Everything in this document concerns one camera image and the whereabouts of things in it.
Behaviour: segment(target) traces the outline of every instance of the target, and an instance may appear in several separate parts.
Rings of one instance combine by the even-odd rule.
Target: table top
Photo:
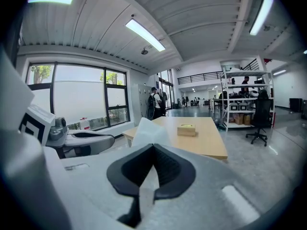
[[[172,147],[216,159],[227,159],[225,145],[211,117],[160,117],[152,122],[166,128]],[[197,135],[178,136],[177,127],[181,124],[195,124]],[[133,140],[137,128],[126,130],[122,134]]]

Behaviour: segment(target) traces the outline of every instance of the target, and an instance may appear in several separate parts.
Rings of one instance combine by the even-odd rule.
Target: gray polished floor
[[[170,110],[169,116],[217,119],[219,110],[216,108],[212,115],[208,106],[193,106]],[[302,127],[303,123],[307,122],[301,119],[276,122],[273,129],[266,129],[267,147],[259,139],[252,145],[252,138],[245,137],[254,132],[253,128],[220,131],[228,153],[225,163],[268,197],[268,209],[291,193],[300,181],[307,155],[307,129]]]

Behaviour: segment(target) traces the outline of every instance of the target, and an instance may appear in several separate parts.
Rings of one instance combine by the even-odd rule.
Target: green foliage
[[[106,83],[109,84],[117,84],[117,85],[124,85],[122,80],[117,80],[118,77],[118,73],[116,72],[108,72],[106,74]],[[100,76],[100,81],[103,82],[104,81],[104,73],[101,73]]]
[[[32,66],[31,71],[34,72],[33,83],[42,83],[50,76],[51,66]]]

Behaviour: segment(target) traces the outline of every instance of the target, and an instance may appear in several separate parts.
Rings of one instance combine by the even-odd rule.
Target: black metal railing
[[[254,59],[252,62],[250,62],[246,67],[243,68],[243,70],[249,70],[249,71],[259,70],[259,64],[257,59]]]
[[[178,84],[206,81],[206,80],[212,80],[212,79],[220,79],[221,73],[222,71],[215,71],[215,72],[207,72],[207,73],[178,78]]]

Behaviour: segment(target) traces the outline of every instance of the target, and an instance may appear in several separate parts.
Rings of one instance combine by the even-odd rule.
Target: window frame
[[[52,78],[50,83],[36,83],[36,84],[27,84],[28,78],[29,78],[29,72],[32,66],[40,66],[40,65],[53,65],[53,72],[52,72]],[[129,111],[129,102],[128,102],[128,90],[127,90],[127,73],[119,70],[114,70],[106,67],[97,67],[97,66],[92,66],[92,65],[87,65],[87,64],[79,64],[79,63],[67,63],[67,62],[42,62],[42,63],[29,63],[28,66],[28,71],[25,79],[25,83],[27,86],[32,90],[43,90],[43,89],[50,89],[50,112],[54,114],[54,82],[55,82],[55,76],[57,72],[57,67],[58,65],[65,65],[65,66],[80,66],[80,67],[87,67],[87,68],[96,68],[96,69],[101,69],[103,70],[104,73],[104,91],[105,91],[105,104],[106,104],[106,122],[107,126],[105,127],[97,127],[94,129],[91,129],[92,131],[98,131],[101,129],[105,128],[110,128],[116,125],[120,125],[126,122],[130,122],[130,111]],[[121,73],[124,74],[125,76],[125,85],[117,85],[117,84],[109,84],[106,83],[106,71],[112,71],[116,73]],[[108,95],[107,95],[107,89],[108,88],[113,88],[113,89],[124,89],[125,90],[125,101],[126,105],[121,105],[121,106],[112,106],[109,107],[108,105]],[[126,121],[111,125],[110,123],[110,116],[109,116],[109,110],[115,110],[115,109],[121,109],[121,108],[126,108],[127,109],[127,117],[128,119]]]

